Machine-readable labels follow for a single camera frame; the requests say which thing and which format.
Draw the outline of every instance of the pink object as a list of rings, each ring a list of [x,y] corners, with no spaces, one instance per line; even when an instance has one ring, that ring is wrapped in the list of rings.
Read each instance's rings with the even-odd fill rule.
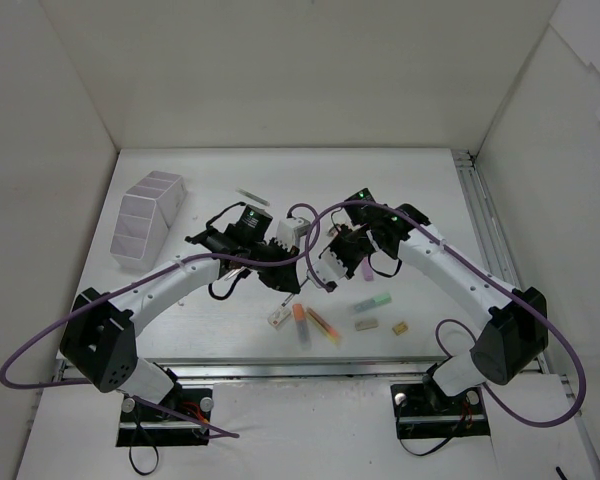
[[[362,268],[362,276],[367,282],[373,282],[373,270],[369,264],[369,257],[365,257],[360,264]]]

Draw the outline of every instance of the screw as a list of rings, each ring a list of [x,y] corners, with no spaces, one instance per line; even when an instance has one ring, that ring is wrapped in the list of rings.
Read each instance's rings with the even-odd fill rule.
[[[469,402],[471,405],[477,405],[480,403],[480,397],[475,390],[469,390],[467,392],[467,402]]]
[[[131,413],[134,408],[136,408],[136,401],[133,398],[127,397],[122,401],[122,411],[124,413]]]
[[[200,410],[204,413],[209,413],[213,409],[213,398],[204,397],[200,400]]]
[[[396,405],[402,405],[402,403],[404,403],[404,401],[406,399],[407,399],[407,396],[404,393],[400,392],[400,393],[396,393],[396,396],[393,397],[393,402]]]

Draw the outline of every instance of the orange marker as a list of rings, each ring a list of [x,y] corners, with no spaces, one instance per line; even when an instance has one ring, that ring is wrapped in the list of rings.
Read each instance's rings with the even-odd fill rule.
[[[293,318],[296,321],[298,329],[298,339],[303,350],[311,347],[311,339],[309,338],[309,326],[307,325],[307,317],[304,315],[304,308],[299,303],[293,305]]]

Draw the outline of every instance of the yellow object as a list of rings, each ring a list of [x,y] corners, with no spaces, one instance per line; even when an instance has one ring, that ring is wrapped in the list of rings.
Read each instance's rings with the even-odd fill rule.
[[[409,327],[407,326],[406,323],[400,322],[399,324],[394,325],[392,330],[393,330],[393,333],[395,333],[396,335],[402,335],[404,332],[409,330]]]
[[[327,321],[318,315],[313,309],[307,309],[307,316],[309,320],[313,322],[313,324],[320,330],[334,345],[338,345],[340,343],[340,334],[327,323]]]

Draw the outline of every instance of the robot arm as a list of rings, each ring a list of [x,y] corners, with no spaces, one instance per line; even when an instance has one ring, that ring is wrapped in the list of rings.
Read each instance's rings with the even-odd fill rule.
[[[374,201],[367,189],[349,200],[354,199]],[[237,205],[246,207],[239,221],[229,224],[222,233],[216,230],[213,222]],[[297,256],[299,239],[307,233],[309,222],[285,219],[278,226],[277,238],[266,243],[264,234],[271,216],[244,203],[233,206],[207,222],[204,232],[185,240],[205,253],[231,254],[263,262]],[[336,288],[341,278],[353,277],[365,257],[382,250],[391,258],[420,270],[456,300],[471,315],[481,335],[470,351],[434,365],[424,377],[431,404],[437,410],[444,410],[445,405],[460,398],[466,389],[485,380],[499,385],[508,383],[547,347],[548,332],[515,302],[478,281],[446,253],[446,242],[425,215],[408,204],[398,210],[441,239],[441,245],[432,243],[410,223],[390,212],[372,205],[345,206],[354,228],[339,228],[336,237],[313,264],[317,278],[311,278],[318,286],[322,283]],[[138,358],[135,339],[166,308],[242,265],[216,259],[184,265],[176,256],[154,272],[174,263],[179,268],[171,273],[97,306],[67,325],[60,351],[101,392],[120,390],[154,403],[169,406],[178,403],[181,387],[175,375]],[[269,288],[300,292],[295,263],[282,267],[250,267],[250,270],[256,270],[260,281]],[[493,280],[546,315],[545,299],[537,290],[530,288],[520,292],[512,285]],[[94,289],[86,290],[76,299],[74,310],[100,296]]]
[[[348,200],[375,201],[367,189]],[[462,398],[468,388],[486,380],[506,385],[547,347],[547,328],[445,252],[446,240],[413,206],[403,204],[398,210],[440,239],[440,245],[389,212],[356,206],[345,207],[345,210],[354,227],[359,228],[340,227],[338,236],[320,254],[313,267],[322,283],[335,288],[339,279],[353,276],[364,257],[382,250],[427,276],[471,316],[481,331],[468,352],[434,365],[425,375],[427,395],[436,410],[444,410],[450,402]],[[518,291],[474,266],[546,316],[546,300],[536,289]]]
[[[87,311],[67,325],[60,351],[98,390],[103,393],[119,390],[171,407],[179,403],[181,387],[177,377],[139,358],[136,337],[164,310],[192,291],[212,284],[230,270],[242,267],[216,259],[185,265],[181,258],[212,252],[271,262],[297,255],[299,240],[309,227],[307,220],[291,217],[280,221],[277,230],[280,240],[273,239],[267,244],[263,239],[272,218],[266,212],[242,202],[234,206],[245,206],[238,222],[229,224],[222,233],[216,230],[212,224],[228,210],[225,209],[207,222],[205,231],[186,238],[192,244],[186,255],[176,255],[144,278],[174,264],[179,268]],[[254,269],[265,285],[280,291],[299,293],[295,263],[285,267]],[[93,288],[87,289],[78,296],[73,310],[101,296]]]
[[[193,247],[206,252],[201,247]],[[147,276],[180,260],[159,266]],[[103,393],[120,390],[153,403],[177,393],[171,372],[139,358],[136,337],[160,313],[195,289],[220,276],[222,262],[205,259],[180,268],[94,308],[67,325],[60,351]],[[94,289],[82,292],[74,309],[101,295]]]

